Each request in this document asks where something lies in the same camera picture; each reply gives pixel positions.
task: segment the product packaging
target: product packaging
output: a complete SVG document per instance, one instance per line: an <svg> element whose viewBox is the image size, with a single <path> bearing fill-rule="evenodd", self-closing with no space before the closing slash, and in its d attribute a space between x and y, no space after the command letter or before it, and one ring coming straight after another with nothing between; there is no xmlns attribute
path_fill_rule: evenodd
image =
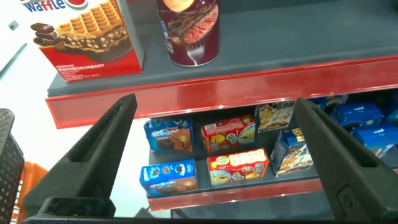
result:
<svg viewBox="0 0 398 224"><path fill-rule="evenodd" d="M145 166L140 183L148 197L160 197L198 188L193 159Z"/></svg>
<svg viewBox="0 0 398 224"><path fill-rule="evenodd" d="M378 124L354 128L351 134L378 158L398 144L398 128L393 124Z"/></svg>
<svg viewBox="0 0 398 224"><path fill-rule="evenodd" d="M169 59L184 67L213 61L220 39L220 0L155 0Z"/></svg>
<svg viewBox="0 0 398 224"><path fill-rule="evenodd" d="M206 152L240 146L254 142L256 122L250 115L226 119L201 127Z"/></svg>
<svg viewBox="0 0 398 224"><path fill-rule="evenodd" d="M66 82L141 73L144 52L124 0L21 0L26 34Z"/></svg>
<svg viewBox="0 0 398 224"><path fill-rule="evenodd" d="M312 164L301 129L281 131L271 153L271 169L275 176L308 169Z"/></svg>
<svg viewBox="0 0 398 224"><path fill-rule="evenodd" d="M335 96L324 96L310 99L318 105L321 110L325 111L327 114L331 114L336 108L336 105L345 104L348 100L348 95L335 95Z"/></svg>
<svg viewBox="0 0 398 224"><path fill-rule="evenodd" d="M293 116L295 101L266 103L256 106L258 133L279 128L286 128Z"/></svg>
<svg viewBox="0 0 398 224"><path fill-rule="evenodd" d="M154 118L145 123L144 129L152 151L193 151L191 119Z"/></svg>
<svg viewBox="0 0 398 224"><path fill-rule="evenodd" d="M212 185L264 177L269 160L263 148L207 159Z"/></svg>
<svg viewBox="0 0 398 224"><path fill-rule="evenodd" d="M384 115L374 103L349 103L336 105L331 117L351 131L355 127L378 124Z"/></svg>

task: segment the red box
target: red box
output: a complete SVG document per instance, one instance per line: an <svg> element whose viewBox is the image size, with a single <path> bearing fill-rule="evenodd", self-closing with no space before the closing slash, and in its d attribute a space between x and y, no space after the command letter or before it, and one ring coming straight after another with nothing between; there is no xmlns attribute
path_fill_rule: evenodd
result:
<svg viewBox="0 0 398 224"><path fill-rule="evenodd" d="M264 177L268 164L263 148L207 159L212 185Z"/></svg>
<svg viewBox="0 0 398 224"><path fill-rule="evenodd" d="M250 115L215 122L201 127L207 152L229 149L254 142L256 122Z"/></svg>
<svg viewBox="0 0 398 224"><path fill-rule="evenodd" d="M144 53L124 0L21 0L28 38L66 82L142 72Z"/></svg>

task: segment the waffle box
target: waffle box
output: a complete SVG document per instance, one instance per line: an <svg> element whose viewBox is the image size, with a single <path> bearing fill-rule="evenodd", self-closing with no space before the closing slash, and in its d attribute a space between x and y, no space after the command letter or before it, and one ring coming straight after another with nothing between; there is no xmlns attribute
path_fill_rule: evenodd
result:
<svg viewBox="0 0 398 224"><path fill-rule="evenodd" d="M66 82L141 73L144 53L125 0L21 0L28 42Z"/></svg>
<svg viewBox="0 0 398 224"><path fill-rule="evenodd" d="M279 128L286 128L293 116L295 101L266 103L256 106L258 133Z"/></svg>
<svg viewBox="0 0 398 224"><path fill-rule="evenodd" d="M144 129L152 151L193 151L191 119L154 118L145 123Z"/></svg>
<svg viewBox="0 0 398 224"><path fill-rule="evenodd" d="M393 124L358 127L351 134L378 158L398 144L398 128Z"/></svg>
<svg viewBox="0 0 398 224"><path fill-rule="evenodd" d="M161 197L198 188L193 159L145 166L140 183L149 197Z"/></svg>
<svg viewBox="0 0 398 224"><path fill-rule="evenodd" d="M207 159L212 185L264 177L268 164L263 148Z"/></svg>
<svg viewBox="0 0 398 224"><path fill-rule="evenodd" d="M301 129L281 131L271 153L271 169L275 176L308 169L312 164Z"/></svg>
<svg viewBox="0 0 398 224"><path fill-rule="evenodd" d="M256 122L250 115L226 119L201 127L201 136L206 152L252 143L254 142L255 133Z"/></svg>

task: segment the gray surface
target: gray surface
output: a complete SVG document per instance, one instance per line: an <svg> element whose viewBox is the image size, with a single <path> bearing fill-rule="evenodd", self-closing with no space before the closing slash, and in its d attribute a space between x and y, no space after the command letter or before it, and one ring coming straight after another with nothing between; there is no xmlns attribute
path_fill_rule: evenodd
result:
<svg viewBox="0 0 398 224"><path fill-rule="evenodd" d="M160 25L143 22L138 27L145 31L141 35L146 41L143 74L75 83L65 83L57 75L49 96L398 53L398 12L391 0L325 0L290 7L259 1L244 4L249 5L233 1L221 16L220 54L209 65L182 68L172 64Z"/></svg>
<svg viewBox="0 0 398 224"><path fill-rule="evenodd" d="M188 218L255 220L333 220L324 192L181 208Z"/></svg>
<svg viewBox="0 0 398 224"><path fill-rule="evenodd" d="M200 127L206 124L211 124L215 121L234 118L245 114L253 115L254 109L255 106L245 106L241 108L206 111L201 113L190 114L189 116L192 117L194 122L195 146L193 148L193 153L150 152L149 164L162 164L165 162L181 161L193 158L195 160L195 165L197 168L197 180L198 180L199 189L191 190L189 192L183 192L180 193L180 195L317 178L318 174L314 166L307 170L301 170L280 177L275 177L270 167L268 167L266 174L263 178L244 180L242 182L235 182L232 184L221 184L221 185L211 186L210 175L208 172L208 167L206 162L207 157L228 154L233 152L247 151L250 149L258 149L260 147L263 147L267 151L267 154L269 156L274 148L274 144L276 142L280 129L257 134L255 143L253 144L247 144L235 149L207 154L203 146L203 141L201 140ZM288 129L294 127L297 127L297 123L295 122L295 119L292 118L292 121L290 122ZM382 160L390 167L394 169L398 168L398 148L395 147L391 149L391 151L387 155L385 155L382 158Z"/></svg>

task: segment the orange object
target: orange object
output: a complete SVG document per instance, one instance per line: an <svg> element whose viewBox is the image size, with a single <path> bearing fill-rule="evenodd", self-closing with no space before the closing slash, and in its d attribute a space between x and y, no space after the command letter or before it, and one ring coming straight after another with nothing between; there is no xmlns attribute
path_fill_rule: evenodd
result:
<svg viewBox="0 0 398 224"><path fill-rule="evenodd" d="M25 195L39 183L46 173L47 170L37 164L31 162L24 163L11 223L22 223L25 219L26 211L22 205L22 201Z"/></svg>
<svg viewBox="0 0 398 224"><path fill-rule="evenodd" d="M207 159L212 185L264 177L269 159L263 148Z"/></svg>

